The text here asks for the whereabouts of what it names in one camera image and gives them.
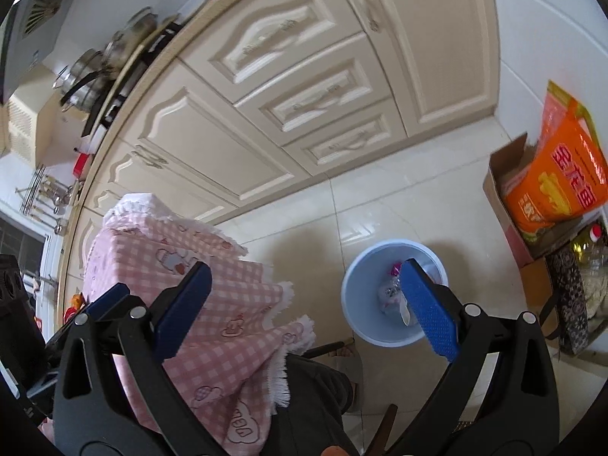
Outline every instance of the cabinet handle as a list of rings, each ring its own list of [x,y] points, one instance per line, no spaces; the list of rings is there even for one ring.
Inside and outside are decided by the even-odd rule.
[[[316,105],[317,103],[320,103],[321,101],[327,99],[329,96],[331,96],[334,92],[339,91],[340,90],[340,85],[339,84],[334,84],[330,87],[328,87],[327,89],[325,89],[321,94],[316,95],[312,100],[307,101],[306,103],[296,103],[294,104],[291,109],[293,109],[293,111],[299,111],[303,108],[309,108],[313,105]]]
[[[329,150],[359,150],[361,147],[365,147],[367,145],[367,141],[369,141],[369,139],[369,132],[360,132],[350,144],[345,146],[341,146],[340,144],[332,144],[327,146],[327,148]]]
[[[160,164],[154,163],[154,161],[150,161],[141,152],[139,152],[137,150],[132,150],[131,154],[133,156],[137,156],[139,159],[141,159],[142,163],[144,163],[144,165],[146,165],[146,166],[151,166],[152,168],[156,168],[156,169],[162,169],[162,166]]]
[[[380,32],[380,25],[378,24],[378,21],[376,19],[374,19],[374,16],[372,14],[372,7],[369,4],[369,2],[367,0],[358,0],[361,7],[363,7],[363,12],[366,14],[367,17],[367,24],[369,25],[370,29],[372,31],[374,31],[375,33],[379,33]]]
[[[160,163],[162,165],[168,165],[169,164],[169,161],[167,161],[166,159],[163,159],[157,153],[152,152],[151,150],[147,149],[146,147],[144,147],[144,146],[142,146],[140,144],[137,144],[135,146],[135,148],[136,149],[141,149],[147,157],[151,158],[152,160],[156,161],[157,163]]]
[[[266,33],[266,34],[262,34],[261,36],[256,36],[255,38],[253,38],[251,41],[249,41],[249,44],[247,44],[243,49],[242,49],[242,54],[251,54],[253,53],[255,50],[257,50],[258,48],[261,48],[262,45],[268,41],[269,39],[274,38],[274,36],[276,36],[278,33],[280,33],[281,31],[288,31],[291,28],[295,27],[296,24],[298,22],[295,21],[294,19],[285,19],[284,21],[282,21],[275,29],[273,29],[272,31]]]

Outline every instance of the orange bag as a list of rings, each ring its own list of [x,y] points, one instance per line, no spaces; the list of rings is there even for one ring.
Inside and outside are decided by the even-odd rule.
[[[608,166],[585,107],[549,83],[534,160],[502,187],[502,198],[524,240],[581,216],[608,200]]]

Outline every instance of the person's leg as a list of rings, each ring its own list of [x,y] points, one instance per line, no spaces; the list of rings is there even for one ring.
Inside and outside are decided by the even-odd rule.
[[[288,355],[291,400],[277,408],[260,456],[320,456],[332,446],[359,456],[342,427],[342,414],[353,402],[345,374],[312,360]]]

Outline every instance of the countertop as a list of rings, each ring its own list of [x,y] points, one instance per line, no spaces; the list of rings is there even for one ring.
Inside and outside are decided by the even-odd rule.
[[[148,67],[144,75],[141,77],[139,82],[136,84],[133,91],[127,97],[124,105],[117,114],[114,123],[109,128],[101,147],[99,148],[93,164],[90,168],[87,180],[84,183],[84,187],[75,203],[71,213],[71,217],[68,225],[68,232],[65,235],[62,249],[62,259],[59,269],[59,291],[57,297],[57,311],[55,314],[55,327],[59,328],[62,324],[63,315],[63,303],[65,299],[65,281],[68,275],[68,260],[69,254],[74,243],[74,229],[77,225],[78,218],[80,217],[81,209],[89,193],[90,187],[93,184],[93,180],[101,163],[108,153],[110,146],[118,136],[118,133],[122,129],[123,125],[127,122],[133,110],[136,108],[139,101],[142,99],[148,89],[154,84],[160,74],[168,67],[168,65],[175,59],[175,57],[183,51],[183,49],[193,41],[202,31],[204,31],[211,23],[221,17],[227,10],[233,7],[240,0],[211,0],[206,3],[184,26],[184,28],[177,33],[175,38],[166,46],[154,62]]]

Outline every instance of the stainless steel pot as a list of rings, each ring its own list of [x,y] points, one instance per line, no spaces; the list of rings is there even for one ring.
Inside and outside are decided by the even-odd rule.
[[[53,89],[61,89],[60,105],[63,111],[72,106],[90,113],[95,101],[105,90],[109,77],[103,66],[101,51],[87,50],[71,67],[65,67],[57,76]]]
[[[156,30],[156,18],[147,6],[133,15],[123,30],[114,33],[103,52],[102,63],[112,79],[118,77],[138,45]]]

